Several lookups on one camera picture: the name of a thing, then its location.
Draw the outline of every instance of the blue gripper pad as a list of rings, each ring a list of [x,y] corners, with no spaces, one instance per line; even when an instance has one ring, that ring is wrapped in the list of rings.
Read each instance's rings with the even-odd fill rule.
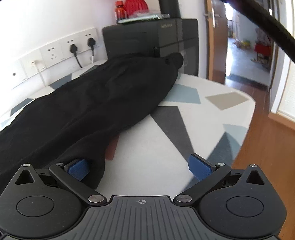
[[[188,158],[188,167],[190,172],[192,172],[194,176],[199,179],[199,181],[212,174],[211,166],[202,162],[201,159],[197,158],[193,154]]]
[[[78,181],[81,181],[89,173],[89,164],[85,159],[80,160],[79,162],[73,164],[68,169],[67,173],[76,178]]]

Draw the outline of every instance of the small bottle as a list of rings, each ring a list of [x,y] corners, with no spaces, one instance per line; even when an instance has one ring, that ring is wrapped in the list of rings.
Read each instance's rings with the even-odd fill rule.
[[[126,11],[123,6],[123,1],[117,1],[115,5],[116,5],[116,9],[115,9],[116,22],[118,22],[119,20],[126,19]]]

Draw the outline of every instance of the table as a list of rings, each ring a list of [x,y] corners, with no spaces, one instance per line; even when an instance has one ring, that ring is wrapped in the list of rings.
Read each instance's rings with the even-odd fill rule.
[[[0,118],[0,131],[35,98],[95,67],[65,76],[25,99]],[[188,168],[192,153],[213,164],[232,164],[254,108],[254,100],[239,90],[179,73],[157,109],[111,141],[97,191],[108,199],[111,195],[175,197],[198,182]]]

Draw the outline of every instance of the wall outlet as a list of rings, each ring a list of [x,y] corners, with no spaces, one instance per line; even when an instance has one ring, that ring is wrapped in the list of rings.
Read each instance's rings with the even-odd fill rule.
[[[96,28],[92,28],[92,29],[88,29],[88,30],[80,32],[79,37],[80,37],[81,46],[84,51],[91,49],[87,45],[87,41],[89,38],[93,38],[96,41],[95,46],[98,45],[98,36],[97,36]]]
[[[29,54],[26,54],[21,58],[23,68],[26,72],[27,78],[30,78],[38,73],[38,70],[41,72],[46,69],[44,64],[42,54],[39,49],[36,49]]]
[[[26,73],[23,69],[20,60],[17,60],[5,67],[5,76],[6,83],[10,89],[18,86],[25,80],[27,80]]]
[[[83,46],[80,42],[80,38],[79,35],[76,34],[72,34],[70,36],[67,36],[65,38],[60,39],[60,45],[61,45],[61,49],[62,49],[62,53],[63,56],[65,58],[69,58],[69,57],[73,57],[73,53],[70,52],[70,46],[72,44],[75,44],[77,47],[77,53],[81,53],[83,52]]]
[[[65,59],[59,41],[45,45],[40,48],[40,52],[46,67],[51,67]]]

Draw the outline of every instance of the black cloth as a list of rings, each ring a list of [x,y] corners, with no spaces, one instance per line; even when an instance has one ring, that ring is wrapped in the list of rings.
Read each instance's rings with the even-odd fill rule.
[[[76,158],[90,162],[86,181],[96,188],[110,140],[157,107],[182,63],[178,53],[115,57],[27,105],[0,132],[0,194],[24,163],[42,169]]]

